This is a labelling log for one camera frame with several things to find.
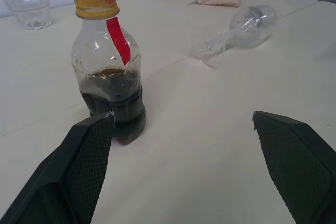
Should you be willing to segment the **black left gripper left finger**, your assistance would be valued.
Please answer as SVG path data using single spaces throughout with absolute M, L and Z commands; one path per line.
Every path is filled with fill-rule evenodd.
M 113 112 L 75 124 L 38 165 L 0 224 L 91 224 L 114 125 Z

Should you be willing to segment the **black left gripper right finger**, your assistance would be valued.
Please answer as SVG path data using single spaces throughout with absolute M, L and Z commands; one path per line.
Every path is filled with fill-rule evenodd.
M 253 123 L 268 173 L 296 224 L 336 224 L 336 151 L 304 122 L 255 111 Z

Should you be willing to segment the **bottle with dark red liquid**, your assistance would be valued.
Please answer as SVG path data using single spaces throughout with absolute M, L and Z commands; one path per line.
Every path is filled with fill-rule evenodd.
M 74 0 L 82 28 L 71 50 L 71 64 L 90 115 L 115 114 L 114 140 L 133 142 L 144 130 L 141 54 L 120 25 L 117 0 Z

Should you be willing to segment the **clear glass tumbler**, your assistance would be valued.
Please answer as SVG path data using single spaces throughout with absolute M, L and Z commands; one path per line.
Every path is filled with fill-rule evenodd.
M 39 30 L 52 24 L 50 0 L 3 0 L 7 8 L 27 30 Z

